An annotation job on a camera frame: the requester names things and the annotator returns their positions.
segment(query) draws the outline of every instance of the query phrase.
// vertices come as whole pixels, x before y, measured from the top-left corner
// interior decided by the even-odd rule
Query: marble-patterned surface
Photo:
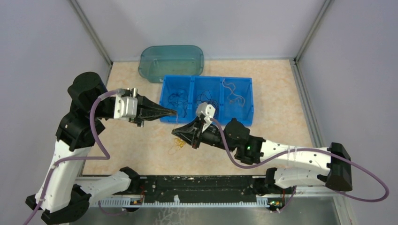
[[[253,79],[254,119],[251,135],[275,142],[312,146],[299,95],[288,60],[211,60],[202,75],[251,77]],[[159,102],[162,84],[149,83],[138,74],[138,62],[113,65],[107,85],[138,88],[141,95]],[[202,144],[199,149],[185,145],[179,149],[170,134],[174,125],[147,122],[144,128],[108,120],[100,135],[109,151],[108,161],[87,161],[84,174],[113,174],[129,166],[142,175],[240,175],[264,174],[267,167],[245,170],[235,167],[225,151]],[[97,146],[90,156],[100,156]]]

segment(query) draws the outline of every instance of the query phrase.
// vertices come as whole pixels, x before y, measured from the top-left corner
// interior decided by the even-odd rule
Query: blue plastic bin
[[[202,102],[208,102],[216,108],[214,117],[223,125],[232,118],[245,126],[252,125],[253,84],[251,78],[243,77],[165,76],[160,105],[177,110],[178,121],[175,116],[160,120],[189,123],[196,118],[196,109]]]

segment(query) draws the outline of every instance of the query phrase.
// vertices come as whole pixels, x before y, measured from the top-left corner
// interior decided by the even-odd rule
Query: white wall
[[[300,66],[326,143],[341,142],[352,160],[391,190],[380,203],[353,201],[361,225],[398,220],[398,1],[335,1]],[[354,169],[353,194],[382,187]]]
[[[111,60],[152,45],[197,45],[207,59],[297,55],[324,0],[78,0]]]
[[[43,182],[75,76],[107,64],[68,1],[0,3],[0,224],[22,224]],[[31,224],[44,224],[39,213]]]

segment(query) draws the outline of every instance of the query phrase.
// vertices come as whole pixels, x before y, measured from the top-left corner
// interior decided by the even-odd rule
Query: yellow string
[[[178,114],[177,114],[177,116],[176,116],[176,124],[174,125],[173,130],[176,128],[177,125],[178,125]],[[171,154],[171,153],[170,153],[170,150],[173,148],[173,147],[171,147],[171,148],[168,150],[168,154],[169,154],[169,155],[174,155],[174,154],[177,152],[177,150],[178,150],[178,149],[182,149],[182,148],[184,147],[185,144],[186,144],[186,142],[183,141],[181,138],[175,137],[175,138],[174,138],[174,145],[177,146],[178,148],[174,151],[174,153]]]

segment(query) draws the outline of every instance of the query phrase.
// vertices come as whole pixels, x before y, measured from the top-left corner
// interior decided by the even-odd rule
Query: black cable
[[[188,108],[188,93],[184,89],[177,89],[176,92],[171,93],[167,98],[168,104],[166,108],[174,109],[178,112],[179,109],[182,108],[183,115],[179,113],[178,115],[181,118],[185,118],[187,115]]]

